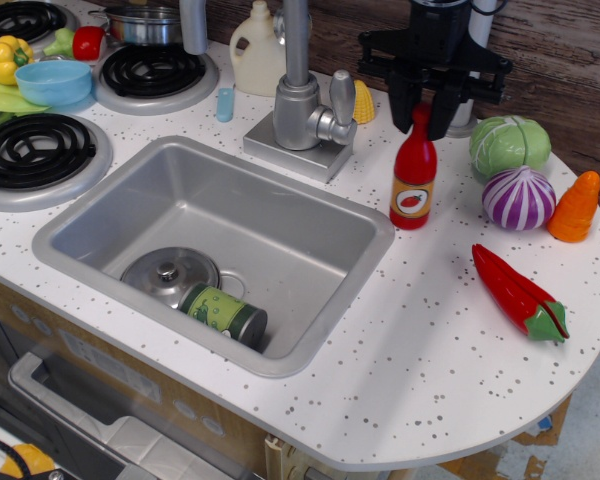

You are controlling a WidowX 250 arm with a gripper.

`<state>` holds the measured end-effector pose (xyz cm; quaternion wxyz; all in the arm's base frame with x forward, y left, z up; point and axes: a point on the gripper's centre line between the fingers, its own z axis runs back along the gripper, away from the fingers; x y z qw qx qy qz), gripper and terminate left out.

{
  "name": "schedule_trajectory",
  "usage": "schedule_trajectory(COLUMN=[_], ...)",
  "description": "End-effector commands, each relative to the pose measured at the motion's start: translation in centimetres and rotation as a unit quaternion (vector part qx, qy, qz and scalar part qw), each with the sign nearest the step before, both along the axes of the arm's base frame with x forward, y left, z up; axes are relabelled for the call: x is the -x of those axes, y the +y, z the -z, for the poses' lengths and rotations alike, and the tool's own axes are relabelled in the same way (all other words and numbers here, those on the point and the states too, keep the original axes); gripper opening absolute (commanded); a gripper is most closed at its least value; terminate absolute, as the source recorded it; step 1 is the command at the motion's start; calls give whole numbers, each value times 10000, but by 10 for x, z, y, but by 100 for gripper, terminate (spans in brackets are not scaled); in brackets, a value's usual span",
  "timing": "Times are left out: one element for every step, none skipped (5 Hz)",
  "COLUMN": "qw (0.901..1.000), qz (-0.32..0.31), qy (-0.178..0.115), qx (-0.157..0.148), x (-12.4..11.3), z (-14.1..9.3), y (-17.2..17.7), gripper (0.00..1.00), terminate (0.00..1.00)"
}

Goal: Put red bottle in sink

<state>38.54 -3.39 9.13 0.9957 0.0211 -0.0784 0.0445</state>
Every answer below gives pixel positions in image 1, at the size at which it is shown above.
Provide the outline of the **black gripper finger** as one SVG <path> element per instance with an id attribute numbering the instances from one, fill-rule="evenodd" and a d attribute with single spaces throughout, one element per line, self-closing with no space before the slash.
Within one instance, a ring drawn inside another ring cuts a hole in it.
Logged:
<path id="1" fill-rule="evenodd" d="M 389 74 L 387 85 L 393 124 L 408 133 L 413 124 L 412 111 L 421 100 L 421 85 L 396 72 Z"/>
<path id="2" fill-rule="evenodd" d="M 446 135 L 457 110 L 468 99 L 467 89 L 463 82 L 447 82 L 435 93 L 428 127 L 429 140 L 439 140 Z"/>

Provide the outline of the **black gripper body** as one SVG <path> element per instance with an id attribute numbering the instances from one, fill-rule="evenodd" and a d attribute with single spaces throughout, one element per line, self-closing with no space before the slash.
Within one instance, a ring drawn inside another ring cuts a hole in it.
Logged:
<path id="1" fill-rule="evenodd" d="M 381 78 L 390 95 L 416 103 L 424 89 L 453 101 L 501 102 L 512 62 L 479 45 L 469 33 L 478 9 L 471 1 L 412 1 L 409 26 L 358 36 L 358 71 Z"/>

